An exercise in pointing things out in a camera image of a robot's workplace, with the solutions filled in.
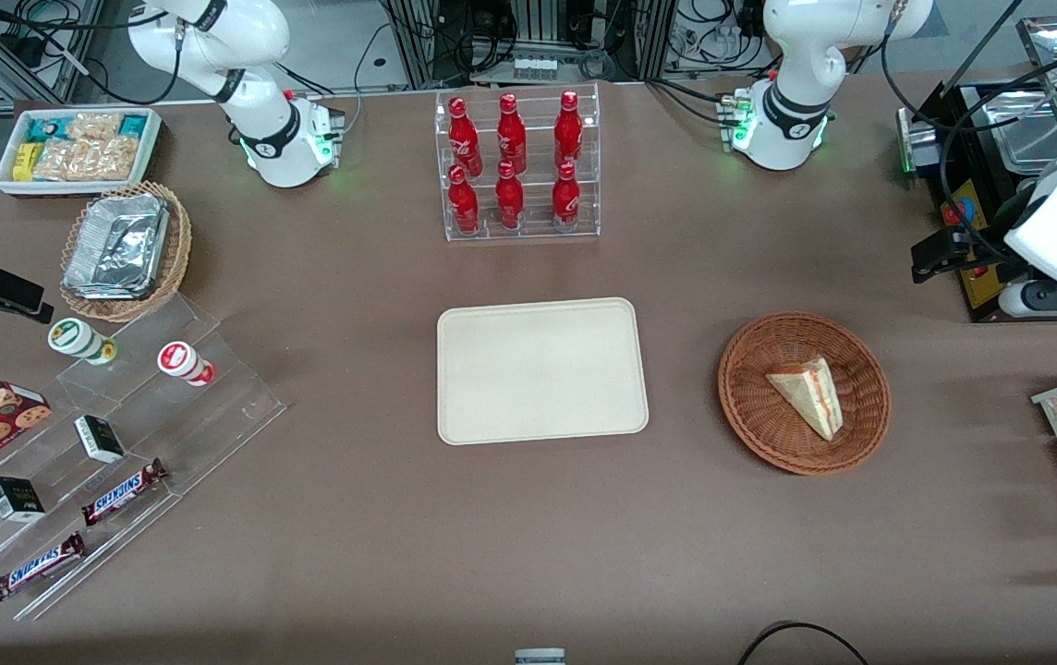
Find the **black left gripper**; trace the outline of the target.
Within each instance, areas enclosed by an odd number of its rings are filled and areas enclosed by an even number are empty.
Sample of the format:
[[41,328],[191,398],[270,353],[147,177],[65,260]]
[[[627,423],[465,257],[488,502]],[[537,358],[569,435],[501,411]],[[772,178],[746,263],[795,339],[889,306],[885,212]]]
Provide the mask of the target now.
[[912,282],[922,284],[939,274],[981,267],[996,267],[999,281],[1027,276],[1028,262],[1005,244],[1006,232],[1005,227],[984,230],[952,227],[952,230],[931,233],[921,241],[920,254],[912,254]]

